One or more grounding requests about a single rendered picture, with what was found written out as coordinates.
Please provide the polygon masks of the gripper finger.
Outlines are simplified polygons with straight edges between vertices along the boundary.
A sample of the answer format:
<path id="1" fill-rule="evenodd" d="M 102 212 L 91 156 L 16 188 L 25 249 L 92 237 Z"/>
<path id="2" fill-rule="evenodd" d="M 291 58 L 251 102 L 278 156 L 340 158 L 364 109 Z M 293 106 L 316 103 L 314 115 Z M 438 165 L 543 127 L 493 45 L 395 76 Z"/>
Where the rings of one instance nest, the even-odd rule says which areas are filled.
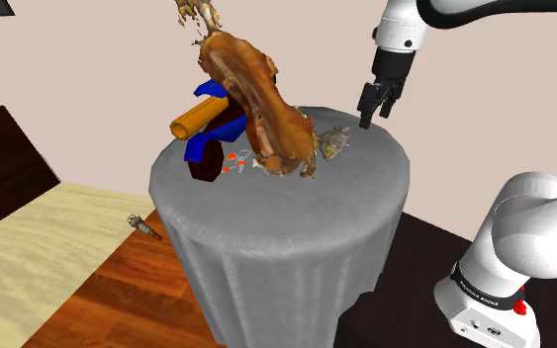
<path id="1" fill-rule="evenodd" d="M 401 96 L 401 88 L 392 88 L 387 91 L 380 105 L 381 118 L 388 119 L 390 117 L 394 104 L 401 98 Z"/>
<path id="2" fill-rule="evenodd" d="M 384 86 L 381 83 L 366 82 L 357 105 L 360 112 L 359 126 L 368 129 L 371 126 L 372 116 L 384 100 Z"/>

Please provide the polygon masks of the small yellowish fish figure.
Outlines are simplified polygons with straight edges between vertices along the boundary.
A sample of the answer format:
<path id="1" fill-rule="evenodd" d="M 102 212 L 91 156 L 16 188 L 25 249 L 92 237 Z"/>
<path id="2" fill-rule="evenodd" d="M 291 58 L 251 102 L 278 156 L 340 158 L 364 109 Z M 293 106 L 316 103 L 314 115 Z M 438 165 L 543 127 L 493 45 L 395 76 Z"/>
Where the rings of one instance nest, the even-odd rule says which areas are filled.
<path id="1" fill-rule="evenodd" d="M 350 127 L 333 127 L 320 135 L 319 149 L 324 160 L 334 160 L 350 145 Z"/>

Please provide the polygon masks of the small white and orange glasses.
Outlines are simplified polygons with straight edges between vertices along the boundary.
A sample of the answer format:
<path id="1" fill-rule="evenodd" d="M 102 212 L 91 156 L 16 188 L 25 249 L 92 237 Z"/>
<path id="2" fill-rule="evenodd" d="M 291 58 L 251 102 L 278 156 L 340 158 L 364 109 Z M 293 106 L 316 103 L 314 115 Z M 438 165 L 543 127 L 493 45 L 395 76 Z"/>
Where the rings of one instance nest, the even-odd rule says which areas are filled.
<path id="1" fill-rule="evenodd" d="M 222 167 L 222 172 L 229 173 L 234 171 L 240 174 L 248 163 L 248 157 L 251 155 L 251 153 L 251 150 L 243 149 L 238 152 L 227 154 L 225 156 L 226 163 Z"/>

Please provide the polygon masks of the round table with grey cloth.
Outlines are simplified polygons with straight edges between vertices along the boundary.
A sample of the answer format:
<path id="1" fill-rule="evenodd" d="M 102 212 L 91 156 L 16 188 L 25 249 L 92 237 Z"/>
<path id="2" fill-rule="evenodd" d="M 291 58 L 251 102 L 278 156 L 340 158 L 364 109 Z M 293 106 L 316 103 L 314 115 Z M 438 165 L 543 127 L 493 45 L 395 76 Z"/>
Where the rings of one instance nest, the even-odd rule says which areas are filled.
<path id="1" fill-rule="evenodd" d="M 410 183 L 410 161 L 383 128 L 308 108 L 318 132 L 350 144 L 313 177 L 246 166 L 190 175 L 175 140 L 149 193 L 216 342 L 227 348 L 332 348 L 339 317 L 375 288 Z"/>

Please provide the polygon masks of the blue toy cannon, orange barrel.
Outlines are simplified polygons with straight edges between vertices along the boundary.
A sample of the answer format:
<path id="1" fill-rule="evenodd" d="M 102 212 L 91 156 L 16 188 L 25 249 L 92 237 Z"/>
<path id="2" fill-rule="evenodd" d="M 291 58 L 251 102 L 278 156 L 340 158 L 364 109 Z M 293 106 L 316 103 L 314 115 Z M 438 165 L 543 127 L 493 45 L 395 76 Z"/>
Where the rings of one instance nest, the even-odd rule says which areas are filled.
<path id="1" fill-rule="evenodd" d="M 246 114 L 239 103 L 218 82 L 210 79 L 193 94 L 207 99 L 170 124 L 178 140 L 186 141 L 183 159 L 191 176 L 214 182 L 226 163 L 224 142 L 235 142 L 245 131 Z"/>

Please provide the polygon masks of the dark robot stand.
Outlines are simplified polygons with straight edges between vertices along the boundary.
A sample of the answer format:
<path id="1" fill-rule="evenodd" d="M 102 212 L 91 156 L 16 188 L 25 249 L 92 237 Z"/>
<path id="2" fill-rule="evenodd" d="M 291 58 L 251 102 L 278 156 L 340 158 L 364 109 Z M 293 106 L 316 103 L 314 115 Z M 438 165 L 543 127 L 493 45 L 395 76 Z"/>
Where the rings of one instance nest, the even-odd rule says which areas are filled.
<path id="1" fill-rule="evenodd" d="M 483 348 L 457 334 L 436 306 L 433 287 L 470 242 L 403 213 L 375 289 L 338 321 L 334 348 Z M 541 348 L 557 348 L 557 280 L 531 279 Z"/>

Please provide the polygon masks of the small grey brown figure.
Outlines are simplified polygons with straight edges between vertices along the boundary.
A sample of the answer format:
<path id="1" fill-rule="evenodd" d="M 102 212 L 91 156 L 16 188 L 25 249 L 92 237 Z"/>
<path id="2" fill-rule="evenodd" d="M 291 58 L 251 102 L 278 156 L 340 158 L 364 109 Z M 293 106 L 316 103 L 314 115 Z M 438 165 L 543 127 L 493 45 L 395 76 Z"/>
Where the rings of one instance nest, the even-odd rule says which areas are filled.
<path id="1" fill-rule="evenodd" d="M 127 218 L 129 226 L 140 230 L 145 235 L 151 236 L 152 238 L 162 241 L 162 236 L 157 233 L 152 227 L 150 227 L 141 216 L 130 215 Z"/>

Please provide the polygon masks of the beige rug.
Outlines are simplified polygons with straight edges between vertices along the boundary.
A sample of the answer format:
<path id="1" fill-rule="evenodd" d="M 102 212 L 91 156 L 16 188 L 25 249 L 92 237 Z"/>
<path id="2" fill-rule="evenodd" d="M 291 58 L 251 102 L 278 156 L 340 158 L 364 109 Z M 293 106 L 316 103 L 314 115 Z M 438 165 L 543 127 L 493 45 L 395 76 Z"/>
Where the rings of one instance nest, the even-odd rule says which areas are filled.
<path id="1" fill-rule="evenodd" d="M 0 348 L 21 346 L 132 233 L 152 200 L 60 183 L 0 220 Z"/>

